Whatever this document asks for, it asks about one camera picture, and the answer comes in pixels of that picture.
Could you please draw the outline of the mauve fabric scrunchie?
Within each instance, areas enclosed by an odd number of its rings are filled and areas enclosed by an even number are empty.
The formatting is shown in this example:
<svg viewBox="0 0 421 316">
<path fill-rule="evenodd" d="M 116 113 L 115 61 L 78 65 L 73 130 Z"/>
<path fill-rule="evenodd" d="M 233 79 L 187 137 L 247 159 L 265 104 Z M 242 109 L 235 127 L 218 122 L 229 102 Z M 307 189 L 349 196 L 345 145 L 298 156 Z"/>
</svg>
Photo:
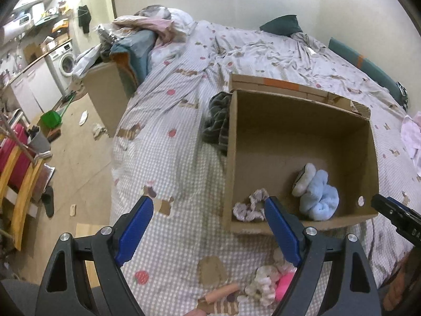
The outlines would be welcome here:
<svg viewBox="0 0 421 316">
<path fill-rule="evenodd" d="M 249 195 L 248 202 L 238 202 L 233 207 L 233 216 L 244 223 L 266 221 L 264 203 L 269 197 L 265 188 L 256 190 Z"/>
</svg>

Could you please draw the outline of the light blue plush slipper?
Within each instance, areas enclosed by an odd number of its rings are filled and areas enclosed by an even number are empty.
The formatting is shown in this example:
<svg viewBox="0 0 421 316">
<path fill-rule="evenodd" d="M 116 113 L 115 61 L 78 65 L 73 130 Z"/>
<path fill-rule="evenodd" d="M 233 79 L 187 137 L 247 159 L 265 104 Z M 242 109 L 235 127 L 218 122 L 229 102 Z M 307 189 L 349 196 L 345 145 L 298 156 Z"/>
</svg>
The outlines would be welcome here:
<svg viewBox="0 0 421 316">
<path fill-rule="evenodd" d="M 331 219 L 340 202 L 337 188 L 328 184 L 328 172 L 312 163 L 306 163 L 297 175 L 292 195 L 300 200 L 300 213 L 314 221 Z"/>
</svg>

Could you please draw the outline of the pink plush toy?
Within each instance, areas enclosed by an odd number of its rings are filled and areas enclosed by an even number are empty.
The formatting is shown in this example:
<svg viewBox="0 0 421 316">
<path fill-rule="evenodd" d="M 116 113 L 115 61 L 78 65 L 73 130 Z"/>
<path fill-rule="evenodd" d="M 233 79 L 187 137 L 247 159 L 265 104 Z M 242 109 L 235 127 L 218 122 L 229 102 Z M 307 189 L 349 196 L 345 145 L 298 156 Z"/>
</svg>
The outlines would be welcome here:
<svg viewBox="0 0 421 316">
<path fill-rule="evenodd" d="M 280 302 L 284 298 L 294 278 L 294 275 L 295 275 L 294 272 L 289 272 L 289 273 L 285 273 L 284 275 L 280 277 L 275 289 L 275 300 L 277 302 Z"/>
</svg>

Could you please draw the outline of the tan doll limb toy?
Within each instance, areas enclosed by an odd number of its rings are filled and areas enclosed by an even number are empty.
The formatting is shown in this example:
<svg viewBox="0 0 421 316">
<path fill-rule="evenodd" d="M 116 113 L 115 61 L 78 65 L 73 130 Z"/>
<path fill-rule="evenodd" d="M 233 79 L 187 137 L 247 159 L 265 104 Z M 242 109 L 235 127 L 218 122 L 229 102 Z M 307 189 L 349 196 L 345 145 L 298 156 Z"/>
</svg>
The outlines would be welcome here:
<svg viewBox="0 0 421 316">
<path fill-rule="evenodd" d="M 230 283 L 230 284 L 221 286 L 219 288 L 216 288 L 210 291 L 204 297 L 200 298 L 198 301 L 211 304 L 219 300 L 222 300 L 223 298 L 226 298 L 232 293 L 236 293 L 239 289 L 240 289 L 240 286 L 238 283 Z"/>
</svg>

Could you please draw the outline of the white fluffy scrunchie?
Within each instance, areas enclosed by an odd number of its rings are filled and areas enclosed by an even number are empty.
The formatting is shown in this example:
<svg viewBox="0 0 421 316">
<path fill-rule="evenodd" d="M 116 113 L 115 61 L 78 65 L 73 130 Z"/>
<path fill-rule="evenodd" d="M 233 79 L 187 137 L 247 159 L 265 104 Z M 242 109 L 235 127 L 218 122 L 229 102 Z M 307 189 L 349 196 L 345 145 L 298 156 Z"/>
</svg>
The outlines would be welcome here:
<svg viewBox="0 0 421 316">
<path fill-rule="evenodd" d="M 275 289 L 280 277 L 285 273 L 296 272 L 296 268 L 291 265 L 282 265 L 280 268 L 281 270 L 274 265 L 264 265 L 257 269 L 252 283 L 245 288 L 246 295 L 258 300 L 264 307 L 277 302 Z"/>
</svg>

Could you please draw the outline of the open cardboard box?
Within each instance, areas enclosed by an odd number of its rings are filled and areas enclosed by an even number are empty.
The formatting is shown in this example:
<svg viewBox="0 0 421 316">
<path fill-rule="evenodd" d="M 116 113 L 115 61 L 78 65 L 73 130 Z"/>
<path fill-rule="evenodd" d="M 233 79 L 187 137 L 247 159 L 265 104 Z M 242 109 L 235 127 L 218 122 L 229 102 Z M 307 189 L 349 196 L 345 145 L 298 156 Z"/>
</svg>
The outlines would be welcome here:
<svg viewBox="0 0 421 316">
<path fill-rule="evenodd" d="M 332 230 L 376 216 L 370 201 L 379 191 L 370 110 L 335 93 L 273 78 L 234 74 L 222 224 L 237 234 L 270 234 L 267 222 L 241 222 L 236 203 L 265 189 L 289 213 L 299 213 L 293 182 L 307 163 L 328 173 L 338 189 L 331 219 L 306 226 Z"/>
</svg>

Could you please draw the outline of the wooden chair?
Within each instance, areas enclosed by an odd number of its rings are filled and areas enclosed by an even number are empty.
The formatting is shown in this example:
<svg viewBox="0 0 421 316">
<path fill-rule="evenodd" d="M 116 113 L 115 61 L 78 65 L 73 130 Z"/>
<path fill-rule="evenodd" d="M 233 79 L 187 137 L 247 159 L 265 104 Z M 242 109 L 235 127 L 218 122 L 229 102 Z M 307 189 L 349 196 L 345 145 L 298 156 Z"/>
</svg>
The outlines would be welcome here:
<svg viewBox="0 0 421 316">
<path fill-rule="evenodd" d="M 9 239 L 13 250 L 21 251 L 26 216 L 32 202 L 33 192 L 41 174 L 45 160 L 25 153 L 22 142 L 11 142 L 11 152 L 1 171 L 1 220 L 6 224 L 1 235 Z M 24 154 L 29 160 L 28 167 L 19 188 L 11 186 L 11 175 L 18 167 L 18 160 Z"/>
</svg>

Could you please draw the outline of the dark striped garment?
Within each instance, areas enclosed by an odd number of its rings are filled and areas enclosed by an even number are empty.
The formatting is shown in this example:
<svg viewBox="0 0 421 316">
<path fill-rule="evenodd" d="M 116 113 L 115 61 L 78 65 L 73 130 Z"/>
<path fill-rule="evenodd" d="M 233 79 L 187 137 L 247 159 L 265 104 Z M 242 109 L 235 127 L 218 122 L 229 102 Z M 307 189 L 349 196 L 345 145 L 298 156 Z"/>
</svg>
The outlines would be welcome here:
<svg viewBox="0 0 421 316">
<path fill-rule="evenodd" d="M 210 99 L 201 135 L 205 143 L 214 145 L 224 156 L 228 152 L 231 98 L 230 93 L 222 91 Z"/>
</svg>

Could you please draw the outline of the green plastic dustpan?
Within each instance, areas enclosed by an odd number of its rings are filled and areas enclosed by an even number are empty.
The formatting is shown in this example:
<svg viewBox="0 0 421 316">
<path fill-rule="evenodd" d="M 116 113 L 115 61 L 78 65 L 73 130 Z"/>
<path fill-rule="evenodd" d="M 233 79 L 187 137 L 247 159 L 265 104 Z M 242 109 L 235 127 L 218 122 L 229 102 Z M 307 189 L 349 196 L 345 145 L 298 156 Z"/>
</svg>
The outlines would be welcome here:
<svg viewBox="0 0 421 316">
<path fill-rule="evenodd" d="M 62 117 L 56 111 L 50 110 L 41 116 L 41 121 L 48 129 L 55 129 L 62 123 Z"/>
</svg>

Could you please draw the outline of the tall cardboard box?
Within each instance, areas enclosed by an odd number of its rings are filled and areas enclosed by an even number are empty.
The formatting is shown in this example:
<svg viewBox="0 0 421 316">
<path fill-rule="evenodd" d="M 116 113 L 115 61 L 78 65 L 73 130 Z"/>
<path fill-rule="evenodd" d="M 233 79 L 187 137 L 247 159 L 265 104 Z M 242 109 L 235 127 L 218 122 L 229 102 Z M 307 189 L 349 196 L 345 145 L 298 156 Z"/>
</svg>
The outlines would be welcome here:
<svg viewBox="0 0 421 316">
<path fill-rule="evenodd" d="M 82 83 L 108 136 L 112 138 L 130 98 L 136 92 L 136 82 L 126 70 L 111 61 L 91 67 Z"/>
</svg>

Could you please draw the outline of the teal headboard cushion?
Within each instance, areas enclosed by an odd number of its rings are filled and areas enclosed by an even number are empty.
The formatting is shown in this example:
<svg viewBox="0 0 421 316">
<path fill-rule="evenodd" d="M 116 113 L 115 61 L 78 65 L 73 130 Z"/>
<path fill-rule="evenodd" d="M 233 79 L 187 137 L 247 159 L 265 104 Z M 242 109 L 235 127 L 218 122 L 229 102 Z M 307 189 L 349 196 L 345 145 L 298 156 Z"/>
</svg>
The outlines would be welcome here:
<svg viewBox="0 0 421 316">
<path fill-rule="evenodd" d="M 405 111 L 408 109 L 408 93 L 400 82 L 394 81 L 372 61 L 333 37 L 329 41 L 328 48 L 356 68 L 360 69 L 363 73 L 367 74 L 377 84 L 388 89 L 390 95 L 398 104 L 402 106 Z"/>
</svg>

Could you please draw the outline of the white kitchen cabinet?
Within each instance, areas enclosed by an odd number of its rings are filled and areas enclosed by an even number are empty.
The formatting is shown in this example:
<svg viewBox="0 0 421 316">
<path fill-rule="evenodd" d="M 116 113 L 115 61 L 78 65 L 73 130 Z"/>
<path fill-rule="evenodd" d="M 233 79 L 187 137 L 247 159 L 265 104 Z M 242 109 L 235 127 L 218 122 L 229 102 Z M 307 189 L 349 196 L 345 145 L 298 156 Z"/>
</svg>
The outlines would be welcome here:
<svg viewBox="0 0 421 316">
<path fill-rule="evenodd" d="M 31 123 L 52 110 L 62 97 L 46 59 L 41 58 L 4 88 L 1 99 L 7 111 L 20 108 Z"/>
</svg>

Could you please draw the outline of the white washing machine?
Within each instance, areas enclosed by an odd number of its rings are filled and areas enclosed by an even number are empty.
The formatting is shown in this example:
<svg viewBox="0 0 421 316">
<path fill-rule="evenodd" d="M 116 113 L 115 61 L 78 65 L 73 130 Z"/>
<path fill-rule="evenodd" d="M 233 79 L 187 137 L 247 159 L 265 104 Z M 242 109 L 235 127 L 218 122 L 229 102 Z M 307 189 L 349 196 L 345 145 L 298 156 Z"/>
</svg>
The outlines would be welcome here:
<svg viewBox="0 0 421 316">
<path fill-rule="evenodd" d="M 61 44 L 46 56 L 46 63 L 53 78 L 64 91 L 70 86 L 75 59 L 71 41 Z"/>
</svg>

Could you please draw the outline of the pile of clothes on bed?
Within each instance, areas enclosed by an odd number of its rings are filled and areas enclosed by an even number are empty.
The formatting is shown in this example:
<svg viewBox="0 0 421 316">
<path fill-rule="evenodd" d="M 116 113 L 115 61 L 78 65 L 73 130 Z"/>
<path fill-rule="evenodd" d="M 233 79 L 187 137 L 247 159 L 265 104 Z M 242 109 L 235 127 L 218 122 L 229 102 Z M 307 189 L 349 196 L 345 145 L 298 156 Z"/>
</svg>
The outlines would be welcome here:
<svg viewBox="0 0 421 316">
<path fill-rule="evenodd" d="M 150 5 L 110 24 L 99 24 L 95 28 L 99 44 L 78 55 L 71 80 L 81 81 L 96 64 L 111 61 L 123 78 L 138 86 L 154 61 L 176 55 L 194 26 L 195 20 L 187 12 L 162 5 Z"/>
</svg>

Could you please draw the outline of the dark green pillow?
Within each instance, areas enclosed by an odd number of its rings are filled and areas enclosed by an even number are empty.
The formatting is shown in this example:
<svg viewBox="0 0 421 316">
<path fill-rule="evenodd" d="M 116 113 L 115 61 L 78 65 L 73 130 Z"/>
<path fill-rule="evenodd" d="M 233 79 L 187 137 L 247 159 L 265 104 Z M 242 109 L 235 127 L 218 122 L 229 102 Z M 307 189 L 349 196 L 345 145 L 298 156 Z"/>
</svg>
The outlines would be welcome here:
<svg viewBox="0 0 421 316">
<path fill-rule="evenodd" d="M 302 32 L 297 16 L 295 14 L 289 14 L 279 16 L 266 24 L 260 26 L 260 30 L 275 34 L 277 36 L 288 36 L 290 37 L 294 33 Z"/>
</svg>

